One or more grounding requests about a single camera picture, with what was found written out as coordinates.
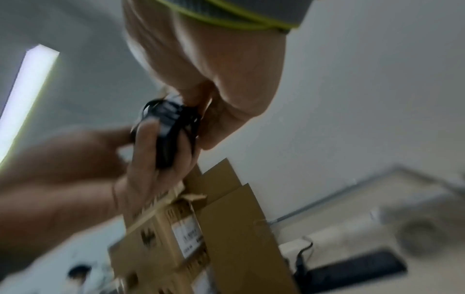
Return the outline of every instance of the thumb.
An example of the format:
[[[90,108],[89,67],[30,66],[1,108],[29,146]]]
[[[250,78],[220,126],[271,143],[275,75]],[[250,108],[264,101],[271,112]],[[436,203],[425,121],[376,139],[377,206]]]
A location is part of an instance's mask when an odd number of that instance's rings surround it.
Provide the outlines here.
[[[131,140],[132,126],[122,126],[118,128],[99,130],[97,135],[110,148],[119,148],[133,143]]]

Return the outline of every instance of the white label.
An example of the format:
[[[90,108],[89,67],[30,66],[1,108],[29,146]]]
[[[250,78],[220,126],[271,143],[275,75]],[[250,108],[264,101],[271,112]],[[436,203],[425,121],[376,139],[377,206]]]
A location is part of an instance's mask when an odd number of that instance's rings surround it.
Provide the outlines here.
[[[188,216],[178,221],[171,225],[171,229],[184,258],[189,257],[203,244],[202,231],[194,216]]]
[[[215,285],[212,267],[209,266],[202,271],[191,286],[194,294],[217,294],[218,290]]]

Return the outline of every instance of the black device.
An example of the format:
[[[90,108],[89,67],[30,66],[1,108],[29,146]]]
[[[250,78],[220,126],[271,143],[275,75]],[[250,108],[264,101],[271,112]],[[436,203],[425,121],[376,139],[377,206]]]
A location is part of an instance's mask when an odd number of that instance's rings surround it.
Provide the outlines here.
[[[133,142],[136,141],[139,124],[150,117],[160,121],[160,130],[156,141],[157,169],[165,169],[173,165],[181,130],[185,130],[191,143],[192,152],[194,152],[195,138],[201,119],[196,108],[187,107],[167,99],[155,99],[148,102],[142,110],[140,121],[131,130]]]
[[[406,265],[387,249],[312,270],[303,269],[298,259],[296,265],[294,278],[302,294],[326,292],[407,272]]]

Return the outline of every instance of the ceiling light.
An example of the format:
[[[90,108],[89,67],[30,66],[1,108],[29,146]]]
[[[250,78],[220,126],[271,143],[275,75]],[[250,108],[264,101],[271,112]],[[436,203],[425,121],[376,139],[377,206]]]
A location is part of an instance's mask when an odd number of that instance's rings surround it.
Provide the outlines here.
[[[0,117],[0,162],[8,154],[58,55],[43,45],[26,52]]]

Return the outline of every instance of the yellow trim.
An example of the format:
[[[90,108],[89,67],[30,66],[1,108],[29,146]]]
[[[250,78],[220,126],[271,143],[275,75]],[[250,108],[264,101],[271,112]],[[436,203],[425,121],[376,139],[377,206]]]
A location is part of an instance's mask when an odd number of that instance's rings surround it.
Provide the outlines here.
[[[192,12],[182,6],[178,6],[166,0],[156,0],[156,1],[168,6],[169,8],[181,14],[187,15],[191,18],[200,20],[202,22],[206,22],[208,24],[216,25],[216,26],[221,26],[221,27],[226,27],[226,28],[236,29],[236,30],[245,30],[245,31],[267,30],[270,28],[268,25],[261,24],[261,23],[234,22],[234,21],[229,21],[229,20],[224,20],[224,19],[219,19],[219,18],[209,18],[207,16]]]
[[[258,22],[267,24],[271,27],[291,30],[291,29],[298,28],[300,26],[300,24],[289,24],[289,23],[282,22],[280,20],[272,19],[272,18],[263,16],[263,15],[248,11],[240,6],[237,6],[237,5],[228,3],[228,2],[223,2],[222,0],[206,0],[206,1],[218,7],[221,7],[224,10],[227,10],[235,15],[242,16],[244,18],[248,18],[254,21],[258,21]]]

